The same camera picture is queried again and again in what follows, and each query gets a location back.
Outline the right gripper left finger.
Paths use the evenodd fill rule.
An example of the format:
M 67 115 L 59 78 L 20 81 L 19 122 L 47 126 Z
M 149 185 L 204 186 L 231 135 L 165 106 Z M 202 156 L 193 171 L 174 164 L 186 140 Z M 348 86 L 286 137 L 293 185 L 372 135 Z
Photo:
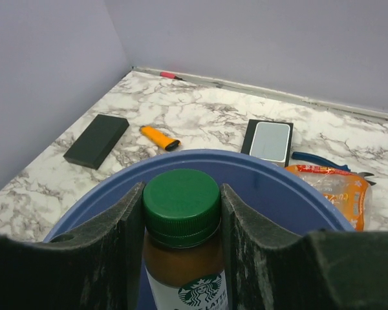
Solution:
M 49 242 L 0 234 L 0 309 L 135 309 L 143 189 Z

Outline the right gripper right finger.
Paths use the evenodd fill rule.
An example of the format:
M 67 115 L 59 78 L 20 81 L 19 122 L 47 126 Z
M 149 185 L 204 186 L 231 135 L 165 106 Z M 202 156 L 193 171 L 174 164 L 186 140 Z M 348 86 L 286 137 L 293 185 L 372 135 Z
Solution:
M 388 231 L 296 235 L 221 187 L 230 309 L 388 309 Z

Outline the brown coffee bottle green cap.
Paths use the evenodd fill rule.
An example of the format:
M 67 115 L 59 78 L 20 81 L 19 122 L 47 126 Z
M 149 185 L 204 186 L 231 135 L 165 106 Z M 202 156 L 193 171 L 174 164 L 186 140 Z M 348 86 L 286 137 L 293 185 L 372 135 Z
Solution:
M 221 192 L 205 172 L 159 174 L 142 196 L 144 262 L 157 309 L 227 309 Z

